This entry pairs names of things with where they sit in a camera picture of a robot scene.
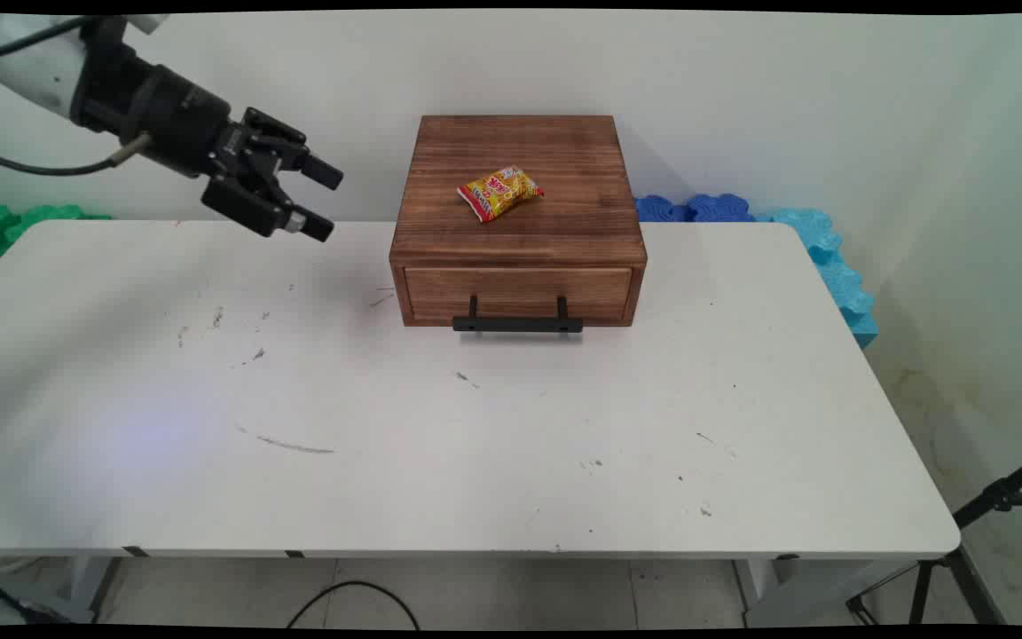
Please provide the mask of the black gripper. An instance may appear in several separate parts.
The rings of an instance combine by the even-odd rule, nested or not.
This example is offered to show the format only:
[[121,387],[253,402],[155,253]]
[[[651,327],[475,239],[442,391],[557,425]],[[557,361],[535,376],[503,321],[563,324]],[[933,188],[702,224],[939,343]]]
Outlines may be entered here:
[[75,124],[113,134],[121,146],[146,137],[145,157],[183,177],[207,175],[202,206],[260,236],[285,232],[328,240],[335,223],[293,201],[276,174],[297,171],[332,191],[343,182],[343,171],[317,157],[300,130],[248,106],[244,149],[272,158],[275,167],[232,175],[238,162],[222,158],[222,142],[239,126],[224,99],[174,70],[142,60],[125,43],[89,40],[84,51]]

